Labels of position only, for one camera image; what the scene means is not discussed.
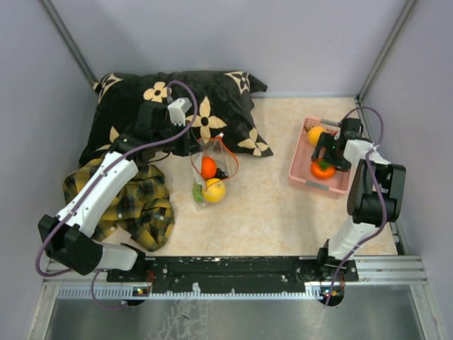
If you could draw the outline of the orange tangerine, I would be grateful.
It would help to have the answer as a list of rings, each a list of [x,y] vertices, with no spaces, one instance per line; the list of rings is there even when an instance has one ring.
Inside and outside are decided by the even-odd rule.
[[[334,176],[336,168],[323,159],[317,159],[312,161],[310,171],[315,178],[327,180]]]
[[[201,176],[204,179],[214,178],[217,171],[216,161],[211,157],[203,157],[201,163]]]

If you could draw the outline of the dark grape bunch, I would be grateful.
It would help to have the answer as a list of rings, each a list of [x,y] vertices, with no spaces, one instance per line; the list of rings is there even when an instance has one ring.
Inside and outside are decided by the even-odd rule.
[[[223,180],[223,179],[227,179],[228,175],[222,169],[217,168],[217,171],[216,171],[216,174],[214,177],[217,179]]]

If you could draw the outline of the clear zip top bag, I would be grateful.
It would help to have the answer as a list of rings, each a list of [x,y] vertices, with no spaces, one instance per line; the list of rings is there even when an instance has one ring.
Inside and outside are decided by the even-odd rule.
[[[227,185],[239,171],[239,161],[224,143],[223,132],[199,138],[196,147],[190,155],[193,199],[201,206],[219,204],[227,196]]]

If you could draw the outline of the green leaf fruit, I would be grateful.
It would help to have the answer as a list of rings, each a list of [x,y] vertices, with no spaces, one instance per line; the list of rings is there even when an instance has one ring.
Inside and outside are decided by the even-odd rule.
[[[192,186],[192,193],[193,193],[193,199],[195,200],[195,202],[198,202],[198,203],[204,202],[204,198],[202,195],[202,185],[195,182]]]

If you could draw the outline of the yellow-orange peach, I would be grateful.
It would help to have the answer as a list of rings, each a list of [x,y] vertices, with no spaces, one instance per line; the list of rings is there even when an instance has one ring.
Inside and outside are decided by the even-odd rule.
[[[307,131],[306,138],[308,143],[315,147],[318,144],[319,138],[322,133],[328,132],[326,128],[321,125],[313,126]]]

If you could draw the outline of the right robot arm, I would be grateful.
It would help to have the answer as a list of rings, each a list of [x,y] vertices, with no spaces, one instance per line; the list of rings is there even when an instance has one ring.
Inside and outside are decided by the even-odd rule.
[[[385,160],[377,146],[362,135],[358,118],[344,118],[336,135],[321,133],[311,156],[320,170],[354,170],[347,199],[348,217],[334,237],[319,249],[316,272],[335,281],[347,273],[353,254],[375,238],[388,222],[398,219],[402,206],[406,168]]]

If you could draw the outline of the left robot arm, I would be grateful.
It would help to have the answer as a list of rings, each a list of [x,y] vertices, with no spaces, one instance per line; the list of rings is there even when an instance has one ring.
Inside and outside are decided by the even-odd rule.
[[[66,271],[83,276],[97,270],[121,270],[132,281],[145,277],[147,263],[139,259],[138,250],[100,243],[92,236],[113,199],[138,174],[135,157],[147,149],[161,149],[188,133],[194,123],[186,119],[188,111],[198,113],[195,98],[141,105],[132,131],[113,140],[88,183],[56,215],[40,219],[42,246],[35,259],[39,275],[47,276],[40,267],[46,255]]]

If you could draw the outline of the yellow lemon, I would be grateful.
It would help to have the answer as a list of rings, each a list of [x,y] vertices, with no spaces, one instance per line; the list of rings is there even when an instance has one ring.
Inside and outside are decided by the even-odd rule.
[[[206,181],[206,186],[202,188],[202,197],[208,203],[219,203],[226,195],[226,186],[218,178],[211,178]]]

